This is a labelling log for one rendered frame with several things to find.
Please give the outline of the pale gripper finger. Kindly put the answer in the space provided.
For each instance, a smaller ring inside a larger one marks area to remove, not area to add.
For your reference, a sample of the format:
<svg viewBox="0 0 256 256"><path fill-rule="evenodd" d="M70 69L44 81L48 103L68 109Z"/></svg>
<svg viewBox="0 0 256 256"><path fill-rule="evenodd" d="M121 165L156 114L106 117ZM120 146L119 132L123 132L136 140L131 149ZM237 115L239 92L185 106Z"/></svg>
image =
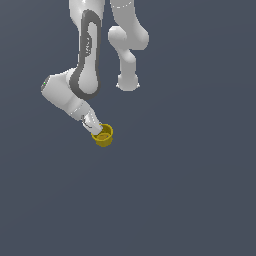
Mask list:
<svg viewBox="0 0 256 256"><path fill-rule="evenodd" d="M98 135L102 131L103 127L98 118L96 117L96 114L93 109L89 110L88 114L86 115L86 118L87 124L92 127L91 131L89 132L92 133L93 135Z"/></svg>
<svg viewBox="0 0 256 256"><path fill-rule="evenodd" d="M92 127L87 124L86 116L83 116L81 120L82 120L82 124L83 124L84 128L86 128L88 131L91 131Z"/></svg>

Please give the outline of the small yellow cup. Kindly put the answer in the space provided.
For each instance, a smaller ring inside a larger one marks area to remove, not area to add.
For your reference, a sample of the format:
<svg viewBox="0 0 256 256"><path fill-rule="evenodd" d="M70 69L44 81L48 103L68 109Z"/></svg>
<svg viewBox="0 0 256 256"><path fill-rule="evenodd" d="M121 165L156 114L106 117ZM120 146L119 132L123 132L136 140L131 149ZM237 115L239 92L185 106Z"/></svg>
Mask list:
<svg viewBox="0 0 256 256"><path fill-rule="evenodd" d="M93 135L92 138L100 147L107 147L113 140L113 128L109 124L102 124L102 130L98 135Z"/></svg>

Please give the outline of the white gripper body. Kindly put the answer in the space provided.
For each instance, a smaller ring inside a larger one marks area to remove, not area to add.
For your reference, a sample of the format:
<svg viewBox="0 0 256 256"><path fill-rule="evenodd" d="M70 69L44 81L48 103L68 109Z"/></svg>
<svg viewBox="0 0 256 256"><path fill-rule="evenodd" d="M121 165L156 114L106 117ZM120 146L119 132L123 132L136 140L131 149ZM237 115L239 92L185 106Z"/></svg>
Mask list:
<svg viewBox="0 0 256 256"><path fill-rule="evenodd" d="M73 103L67 113L70 117L76 121L80 121L83 116L86 116L89 113L90 105L86 101L78 101Z"/></svg>

